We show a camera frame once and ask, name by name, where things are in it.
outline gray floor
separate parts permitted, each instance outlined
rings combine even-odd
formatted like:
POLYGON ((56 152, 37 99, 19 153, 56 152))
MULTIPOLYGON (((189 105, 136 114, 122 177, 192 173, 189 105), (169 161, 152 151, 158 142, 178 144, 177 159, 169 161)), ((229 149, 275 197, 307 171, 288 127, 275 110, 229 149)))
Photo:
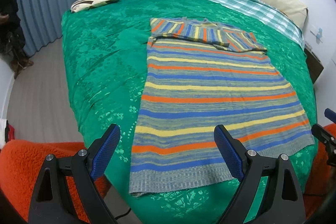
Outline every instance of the gray floor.
MULTIPOLYGON (((79 142, 77 122, 68 101, 68 86, 62 54, 62 39, 43 47, 31 60, 34 65, 15 80, 9 99, 7 119, 16 139, 32 142, 79 142)), ((113 215, 128 206, 112 186, 105 203, 113 215)), ((141 223, 131 211, 120 224, 141 223)))

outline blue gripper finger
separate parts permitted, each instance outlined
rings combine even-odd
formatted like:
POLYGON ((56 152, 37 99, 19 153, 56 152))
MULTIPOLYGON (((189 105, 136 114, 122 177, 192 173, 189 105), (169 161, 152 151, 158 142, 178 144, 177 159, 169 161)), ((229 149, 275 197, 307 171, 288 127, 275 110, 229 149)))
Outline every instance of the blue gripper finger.
POLYGON ((215 143, 222 154, 222 157, 229 168, 231 175, 242 181, 244 178, 243 173, 243 162, 237 151, 234 149, 232 142, 238 141, 232 138, 229 132, 225 129, 223 125, 215 127, 213 132, 215 143))
POLYGON ((336 123, 336 113, 333 112, 330 108, 327 108, 324 111, 324 116, 331 120, 333 123, 336 123))
POLYGON ((108 134, 108 136, 99 148, 98 152, 95 154, 92 161, 92 171, 90 173, 90 177, 93 180, 96 180, 104 174, 106 167, 120 141, 120 127, 116 124, 111 125, 102 138, 105 137, 105 134, 108 134))

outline blue stripe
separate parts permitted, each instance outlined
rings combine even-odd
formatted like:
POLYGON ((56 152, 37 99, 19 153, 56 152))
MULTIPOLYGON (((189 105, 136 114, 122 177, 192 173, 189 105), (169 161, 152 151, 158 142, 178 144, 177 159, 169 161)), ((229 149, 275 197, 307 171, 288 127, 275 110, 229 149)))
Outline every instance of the blue stripe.
POLYGON ((215 34, 213 33, 213 29, 210 29, 210 34, 211 34, 211 41, 215 41, 215 34))
POLYGON ((191 24, 188 25, 187 33, 185 34, 186 37, 189 36, 190 30, 191 30, 191 24))
POLYGON ((208 164, 219 164, 224 162, 222 157, 213 158, 213 159, 204 159, 204 160, 195 160, 189 162, 183 162, 180 164, 172 164, 172 165, 155 165, 155 164, 140 164, 140 165, 133 165, 131 166, 131 172, 138 172, 141 170, 154 170, 158 172, 164 171, 172 171, 172 170, 179 170, 183 168, 195 167, 195 166, 202 166, 208 164))
MULTIPOLYGON (((267 148, 270 148, 272 146, 280 145, 280 144, 286 144, 298 137, 301 137, 303 135, 311 134, 310 130, 306 130, 303 132, 299 132, 292 137, 289 137, 287 139, 283 139, 281 141, 274 141, 265 145, 261 146, 255 146, 255 147, 249 147, 248 149, 253 149, 255 151, 261 151, 267 148)), ((189 161, 189 162, 183 162, 180 164, 173 164, 173 165, 155 165, 155 164, 141 164, 141 165, 133 165, 131 166, 131 172, 138 172, 141 170, 154 170, 158 172, 164 172, 164 171, 172 171, 172 170, 179 170, 183 168, 189 168, 189 167, 196 167, 196 166, 202 166, 202 165, 208 165, 208 164, 218 164, 224 162, 224 159, 221 157, 213 158, 213 159, 204 159, 204 160, 195 160, 195 161, 189 161)))
POLYGON ((178 118, 190 118, 190 117, 216 117, 216 116, 227 116, 227 115, 236 115, 236 114, 245 114, 245 113, 253 113, 260 111, 268 111, 274 109, 283 109, 287 107, 292 107, 299 105, 300 101, 284 104, 284 105, 276 105, 276 106, 264 106, 264 107, 256 107, 256 108, 245 108, 245 109, 235 109, 235 110, 220 110, 220 111, 191 111, 191 112, 179 112, 179 113, 171 113, 171 112, 151 112, 146 109, 140 109, 139 115, 146 115, 151 118, 157 119, 178 119, 178 118))
POLYGON ((242 45, 244 48, 251 48, 249 45, 246 44, 246 42, 238 36, 238 34, 236 33, 231 33, 231 35, 238 40, 238 42, 240 43, 240 45, 242 45))
POLYGON ((269 60, 266 61, 256 61, 256 60, 251 60, 251 59, 242 59, 242 58, 232 58, 232 57, 228 57, 227 55, 205 55, 205 54, 191 54, 191 53, 187 53, 187 52, 168 52, 168 51, 158 51, 155 49, 149 49, 147 50, 148 53, 151 52, 155 52, 155 53, 159 53, 159 54, 177 54, 177 55, 186 55, 186 56, 193 56, 193 57, 214 57, 214 58, 218 58, 218 59, 228 59, 228 60, 233 60, 233 61, 241 61, 241 62, 251 62, 251 63, 257 63, 257 64, 270 64, 269 60))
POLYGON ((190 80, 223 80, 223 81, 242 81, 242 82, 281 82, 282 76, 276 75, 276 78, 235 78, 227 76, 202 76, 202 75, 157 75, 153 72, 147 73, 147 76, 153 76, 155 79, 190 79, 190 80))
POLYGON ((248 32, 243 33, 243 36, 245 36, 247 39, 251 40, 250 42, 253 43, 253 39, 251 38, 251 36, 248 32))
POLYGON ((170 25, 172 25, 172 23, 168 22, 167 25, 161 30, 161 32, 164 32, 165 30, 167 30, 170 25))
POLYGON ((264 149, 267 149, 267 148, 270 148, 270 147, 273 147, 273 146, 276 146, 276 145, 286 144, 286 143, 288 143, 290 141, 293 141, 294 139, 296 139, 298 137, 301 137, 303 135, 306 135, 306 134, 311 134, 311 131, 310 130, 305 130, 303 132, 296 133, 295 135, 293 135, 293 136, 291 136, 287 139, 266 143, 266 144, 263 144, 263 145, 260 145, 260 146, 251 147, 249 149, 253 149, 255 151, 261 151, 261 150, 264 150, 264 149))

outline folded clothes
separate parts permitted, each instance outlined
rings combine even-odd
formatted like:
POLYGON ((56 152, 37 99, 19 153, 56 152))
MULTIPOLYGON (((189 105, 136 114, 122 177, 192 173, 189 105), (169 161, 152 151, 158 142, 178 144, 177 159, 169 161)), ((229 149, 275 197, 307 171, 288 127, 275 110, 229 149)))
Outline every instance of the folded clothes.
POLYGON ((270 157, 293 155, 314 143, 295 91, 252 33, 207 20, 150 23, 131 194, 232 179, 213 139, 218 124, 247 149, 270 157))

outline bedside table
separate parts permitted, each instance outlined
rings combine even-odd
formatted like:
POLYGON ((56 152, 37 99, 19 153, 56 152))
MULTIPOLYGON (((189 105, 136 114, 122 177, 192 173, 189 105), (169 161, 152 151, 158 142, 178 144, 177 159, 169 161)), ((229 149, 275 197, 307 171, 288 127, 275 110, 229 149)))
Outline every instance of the bedside table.
POLYGON ((319 58, 312 52, 309 47, 307 47, 307 45, 304 47, 304 52, 307 55, 306 63, 310 78, 314 84, 317 78, 320 76, 321 72, 323 71, 324 67, 319 58))

